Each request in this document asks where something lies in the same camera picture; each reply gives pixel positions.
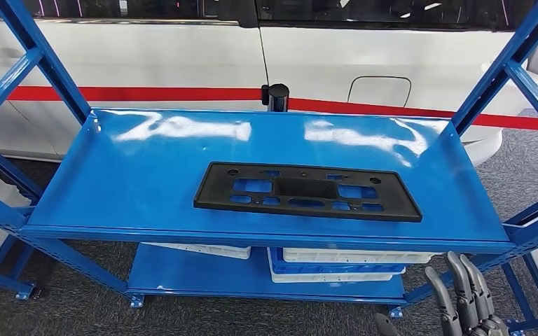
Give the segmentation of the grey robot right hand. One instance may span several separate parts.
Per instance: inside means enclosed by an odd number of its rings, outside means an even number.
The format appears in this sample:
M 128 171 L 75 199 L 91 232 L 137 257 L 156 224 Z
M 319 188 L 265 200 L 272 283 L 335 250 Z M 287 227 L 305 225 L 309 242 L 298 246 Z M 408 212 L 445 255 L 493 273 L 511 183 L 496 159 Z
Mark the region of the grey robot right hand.
M 510 335 L 509 327 L 495 313 L 491 292 L 482 271 L 464 254 L 448 251 L 444 261 L 453 280 L 455 300 L 448 282 L 430 266 L 424 269 L 427 285 L 404 295 L 408 304 L 433 295 L 439 324 L 428 324 L 435 335 Z

